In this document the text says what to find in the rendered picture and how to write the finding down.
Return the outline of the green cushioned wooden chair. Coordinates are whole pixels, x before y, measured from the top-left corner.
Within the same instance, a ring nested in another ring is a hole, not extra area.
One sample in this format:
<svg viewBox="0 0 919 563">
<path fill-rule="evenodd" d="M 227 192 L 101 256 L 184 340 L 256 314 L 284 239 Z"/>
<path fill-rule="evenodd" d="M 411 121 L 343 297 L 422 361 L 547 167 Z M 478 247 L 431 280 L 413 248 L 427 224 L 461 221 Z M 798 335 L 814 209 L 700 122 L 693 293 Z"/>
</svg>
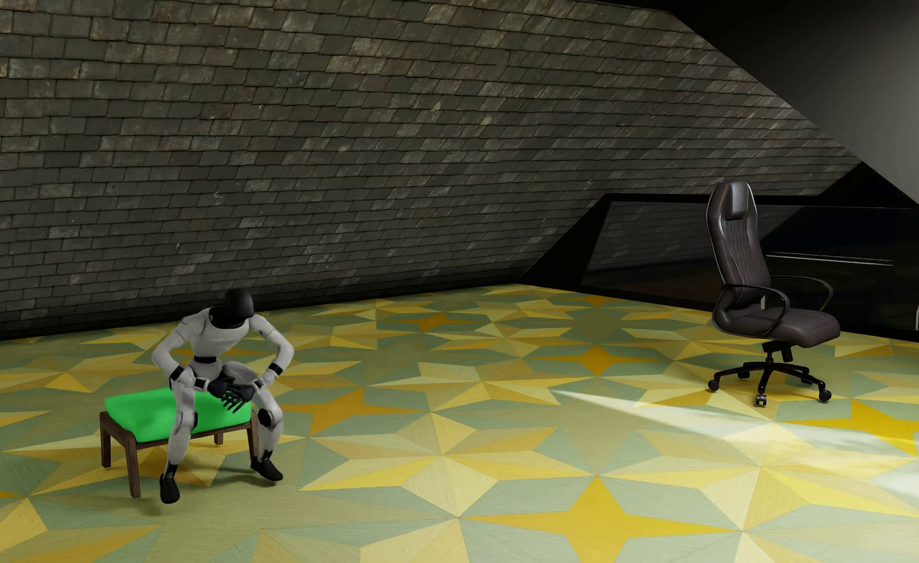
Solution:
<svg viewBox="0 0 919 563">
<path fill-rule="evenodd" d="M 130 495 L 140 498 L 137 452 L 166 444 L 175 420 L 175 398 L 171 390 L 155 389 L 113 396 L 104 404 L 105 410 L 99 414 L 101 464 L 111 466 L 112 440 L 118 442 L 125 450 Z M 231 413 L 217 398 L 196 393 L 195 410 L 200 418 L 192 429 L 193 439 L 211 436 L 221 445 L 224 434 L 246 430 L 250 454 L 255 454 L 258 421 L 249 403 Z"/>
</svg>

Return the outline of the black leather office chair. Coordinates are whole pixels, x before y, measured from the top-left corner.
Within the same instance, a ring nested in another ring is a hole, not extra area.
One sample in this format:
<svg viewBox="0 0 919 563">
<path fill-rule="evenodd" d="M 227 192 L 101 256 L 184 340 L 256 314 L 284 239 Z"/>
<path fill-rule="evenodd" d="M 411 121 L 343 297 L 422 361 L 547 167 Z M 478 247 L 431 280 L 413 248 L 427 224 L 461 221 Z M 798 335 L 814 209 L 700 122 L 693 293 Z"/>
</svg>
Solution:
<svg viewBox="0 0 919 563">
<path fill-rule="evenodd" d="M 828 402 L 831 392 L 825 382 L 812 376 L 806 366 L 791 364 L 791 349 L 812 348 L 840 336 L 839 322 L 824 311 L 834 295 L 831 285 L 816 277 L 804 278 L 827 289 L 828 295 L 817 311 L 793 309 L 789 297 L 773 287 L 774 277 L 759 243 L 756 205 L 747 182 L 719 182 L 708 199 L 705 218 L 722 281 L 713 311 L 714 326 L 728 335 L 763 339 L 766 353 L 764 362 L 717 372 L 707 383 L 708 389 L 718 390 L 720 379 L 728 375 L 748 378 L 751 372 L 762 372 L 754 403 L 764 406 L 770 375 L 781 372 L 815 385 L 818 400 Z"/>
</svg>

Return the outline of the white left robot leg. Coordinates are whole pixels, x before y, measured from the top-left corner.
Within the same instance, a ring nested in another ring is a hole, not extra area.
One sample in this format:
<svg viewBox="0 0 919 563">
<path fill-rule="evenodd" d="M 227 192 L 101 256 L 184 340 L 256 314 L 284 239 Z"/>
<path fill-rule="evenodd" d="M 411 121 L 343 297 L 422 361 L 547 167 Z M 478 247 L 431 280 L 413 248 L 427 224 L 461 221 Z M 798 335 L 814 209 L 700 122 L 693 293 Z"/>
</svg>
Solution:
<svg viewBox="0 0 919 563">
<path fill-rule="evenodd" d="M 251 402 L 257 406 L 257 442 L 251 448 L 251 467 L 269 481 L 280 481 L 283 475 L 270 458 L 283 430 L 282 410 L 266 388 L 259 390 Z"/>
</svg>

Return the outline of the white robot leg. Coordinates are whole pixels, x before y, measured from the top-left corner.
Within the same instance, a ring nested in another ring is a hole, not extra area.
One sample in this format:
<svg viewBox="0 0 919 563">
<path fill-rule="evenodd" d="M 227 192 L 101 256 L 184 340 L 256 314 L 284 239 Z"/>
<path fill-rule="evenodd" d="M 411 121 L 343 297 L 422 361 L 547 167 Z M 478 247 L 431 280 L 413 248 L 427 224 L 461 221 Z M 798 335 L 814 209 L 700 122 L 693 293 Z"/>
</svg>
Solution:
<svg viewBox="0 0 919 563">
<path fill-rule="evenodd" d="M 282 410 L 266 388 L 259 390 L 251 402 L 257 406 L 257 442 L 251 448 L 251 467 L 269 481 L 280 481 L 283 475 L 270 458 L 283 430 Z"/>
<path fill-rule="evenodd" d="M 176 415 L 168 436 L 167 462 L 160 476 L 160 499 L 164 504 L 173 504 L 180 499 L 175 482 L 178 466 L 184 458 L 192 429 L 196 426 L 195 393 L 204 391 L 207 378 L 197 377 L 190 366 L 178 368 L 177 377 L 169 379 L 176 403 Z"/>
</svg>

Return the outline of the white right robot leg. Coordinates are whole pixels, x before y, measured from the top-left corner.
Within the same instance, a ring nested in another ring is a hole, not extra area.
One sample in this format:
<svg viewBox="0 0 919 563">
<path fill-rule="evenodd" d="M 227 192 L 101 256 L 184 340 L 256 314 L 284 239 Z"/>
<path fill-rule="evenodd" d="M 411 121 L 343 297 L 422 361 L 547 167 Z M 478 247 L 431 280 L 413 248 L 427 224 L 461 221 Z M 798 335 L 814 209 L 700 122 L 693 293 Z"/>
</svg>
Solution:
<svg viewBox="0 0 919 563">
<path fill-rule="evenodd" d="M 195 393 L 204 391 L 207 378 L 197 377 L 190 366 L 178 368 L 177 377 L 169 379 L 176 403 L 176 415 L 168 436 L 167 462 L 160 476 L 160 499 L 164 504 L 173 504 L 180 499 L 175 482 L 178 466 L 184 458 L 192 429 L 196 426 Z"/>
</svg>

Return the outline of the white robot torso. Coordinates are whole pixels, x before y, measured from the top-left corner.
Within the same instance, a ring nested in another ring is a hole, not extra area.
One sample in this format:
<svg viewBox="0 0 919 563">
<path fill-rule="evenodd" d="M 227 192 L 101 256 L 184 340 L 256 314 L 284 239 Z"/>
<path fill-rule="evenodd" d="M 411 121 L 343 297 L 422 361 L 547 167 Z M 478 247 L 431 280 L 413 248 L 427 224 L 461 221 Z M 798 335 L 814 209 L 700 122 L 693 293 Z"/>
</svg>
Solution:
<svg viewBox="0 0 919 563">
<path fill-rule="evenodd" d="M 229 352 L 240 343 L 241 339 L 253 331 L 249 321 L 237 328 L 217 326 L 214 316 L 220 313 L 221 305 L 205 309 L 184 317 L 180 323 L 194 323 L 196 333 L 180 348 L 171 352 L 172 358 L 180 365 L 190 366 L 197 377 L 212 381 L 216 377 L 231 377 L 233 381 L 253 383 L 258 380 L 254 371 L 248 372 L 245 365 L 239 363 L 223 364 L 221 354 Z"/>
</svg>

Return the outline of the black robot head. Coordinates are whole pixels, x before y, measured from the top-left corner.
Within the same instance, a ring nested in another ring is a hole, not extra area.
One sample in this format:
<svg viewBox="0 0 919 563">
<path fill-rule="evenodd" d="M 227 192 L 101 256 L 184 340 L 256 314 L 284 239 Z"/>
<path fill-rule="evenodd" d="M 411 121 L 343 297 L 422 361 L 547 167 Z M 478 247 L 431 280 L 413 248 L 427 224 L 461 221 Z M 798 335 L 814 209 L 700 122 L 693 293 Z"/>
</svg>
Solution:
<svg viewBox="0 0 919 563">
<path fill-rule="evenodd" d="M 237 328 L 251 319 L 254 314 L 254 301 L 251 293 L 246 288 L 231 288 L 227 290 L 220 313 L 215 313 L 214 319 L 219 327 Z"/>
</svg>

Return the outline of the dark glass partition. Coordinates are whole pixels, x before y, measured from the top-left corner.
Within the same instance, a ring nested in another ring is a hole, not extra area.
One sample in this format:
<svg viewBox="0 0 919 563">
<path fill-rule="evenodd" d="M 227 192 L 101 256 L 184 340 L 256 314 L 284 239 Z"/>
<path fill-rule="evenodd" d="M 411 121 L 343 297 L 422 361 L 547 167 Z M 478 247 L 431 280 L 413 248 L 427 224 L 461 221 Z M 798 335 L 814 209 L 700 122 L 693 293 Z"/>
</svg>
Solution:
<svg viewBox="0 0 919 563">
<path fill-rule="evenodd" d="M 585 286 L 617 289 L 711 309 L 720 275 L 706 202 L 611 204 Z M 826 311 L 844 329 L 919 331 L 919 209 L 768 205 L 757 225 L 774 284 L 799 309 Z"/>
</svg>

